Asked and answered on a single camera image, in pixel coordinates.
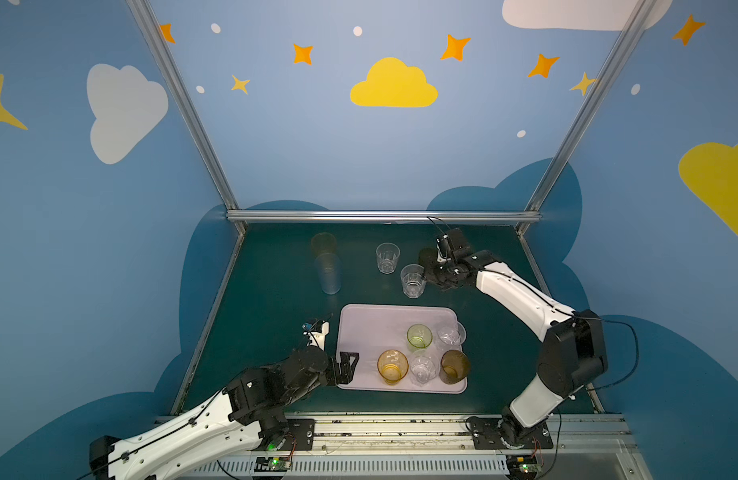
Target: green tabletop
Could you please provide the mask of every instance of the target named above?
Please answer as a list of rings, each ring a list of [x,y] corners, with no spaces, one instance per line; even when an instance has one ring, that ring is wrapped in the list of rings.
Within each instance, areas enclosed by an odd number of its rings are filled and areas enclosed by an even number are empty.
[[[462,226],[476,250],[490,250],[525,280],[537,285],[516,233],[509,226]],[[342,260],[342,288],[321,291],[313,267],[311,237],[330,232]],[[419,299],[401,291],[399,272],[435,246],[432,224],[254,224],[241,247],[184,409],[224,386],[240,370],[286,358],[302,337],[302,324],[334,314],[326,351],[334,355],[340,311],[349,303],[445,306],[467,330],[463,351],[472,363],[467,389],[458,395],[370,392],[321,387],[290,411],[499,413],[535,374],[537,337],[513,313],[475,288],[441,292],[428,285]],[[383,242],[401,248],[396,272],[377,270],[375,249]],[[592,413],[586,394],[566,401],[562,412]]]

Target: cloud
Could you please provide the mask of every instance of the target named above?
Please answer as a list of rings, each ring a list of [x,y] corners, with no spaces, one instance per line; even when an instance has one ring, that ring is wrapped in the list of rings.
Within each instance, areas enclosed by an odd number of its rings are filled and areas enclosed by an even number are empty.
[[[362,107],[427,107],[436,98],[438,90],[425,80],[425,72],[393,57],[372,65],[367,80],[351,90],[351,100]]]
[[[738,145],[697,145],[681,158],[679,175],[738,235]]]
[[[97,120],[92,149],[102,162],[121,161],[166,115],[169,100],[157,82],[131,65],[96,64],[86,78],[88,103]]]
[[[646,27],[668,11],[672,0],[657,0]],[[623,29],[638,0],[505,0],[503,18],[518,28]]]

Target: white cloud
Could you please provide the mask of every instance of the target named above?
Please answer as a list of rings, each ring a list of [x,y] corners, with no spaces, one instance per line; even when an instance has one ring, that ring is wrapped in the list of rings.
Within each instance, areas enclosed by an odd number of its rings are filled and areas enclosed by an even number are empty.
[[[88,103],[97,120],[92,149],[106,164],[121,161],[166,115],[166,91],[131,65],[96,64],[86,78]]]
[[[638,0],[505,0],[503,18],[518,28],[622,30]],[[672,0],[657,0],[646,27],[656,24]]]

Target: vertical metal post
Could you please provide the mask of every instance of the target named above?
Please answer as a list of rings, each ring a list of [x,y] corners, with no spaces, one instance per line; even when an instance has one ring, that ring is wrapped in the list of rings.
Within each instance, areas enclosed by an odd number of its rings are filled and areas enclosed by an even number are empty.
[[[172,91],[174,102],[177,104],[184,122],[188,125],[195,146],[199,149],[206,168],[209,169],[211,179],[215,182],[222,201],[225,202],[228,210],[237,210],[239,206],[233,196],[228,178],[225,177],[225,172],[222,170],[219,159],[217,159],[217,154],[211,147],[211,142],[209,142],[209,136],[207,136],[199,115],[195,111],[195,106],[190,100],[177,65],[174,63],[172,53],[169,51],[168,45],[161,34],[161,28],[158,25],[158,20],[153,13],[153,9],[150,7],[150,3],[148,0],[126,0],[126,3],[132,10],[134,20],[139,25],[144,40],[148,43],[150,52],[153,53],[155,63],[161,70],[169,90]],[[243,225],[238,222],[236,224],[241,226],[240,233],[243,234]]]
[[[646,20],[650,12],[652,12],[652,7],[655,3],[656,0],[639,0],[633,8],[628,22],[626,22],[623,31],[612,47],[612,51],[606,58],[604,66],[602,66],[598,77],[596,77],[594,89],[588,93],[583,101],[583,106],[580,107],[580,110],[572,121],[572,126],[566,132],[566,137],[564,137],[558,151],[556,151],[556,155],[550,161],[550,165],[548,165],[542,180],[539,181],[537,189],[529,199],[529,203],[525,209],[526,211],[537,212],[543,205],[550,189],[556,184],[561,171],[566,167],[566,163],[572,156],[574,149],[577,148],[577,144],[585,134],[585,130],[590,125],[591,120],[594,119],[596,111],[604,101],[606,94],[623,70],[623,66],[628,61],[630,54],[633,53],[633,49],[639,42],[641,34],[646,29]],[[518,224],[517,231],[519,235],[525,234],[527,228],[529,228],[527,222]]]

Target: blue cup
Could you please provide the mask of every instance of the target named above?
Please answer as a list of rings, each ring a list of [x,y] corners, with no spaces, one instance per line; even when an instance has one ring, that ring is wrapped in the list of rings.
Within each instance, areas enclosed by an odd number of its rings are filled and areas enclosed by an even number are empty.
[[[321,289],[328,295],[334,295],[342,286],[342,263],[335,254],[321,254],[314,262]]]

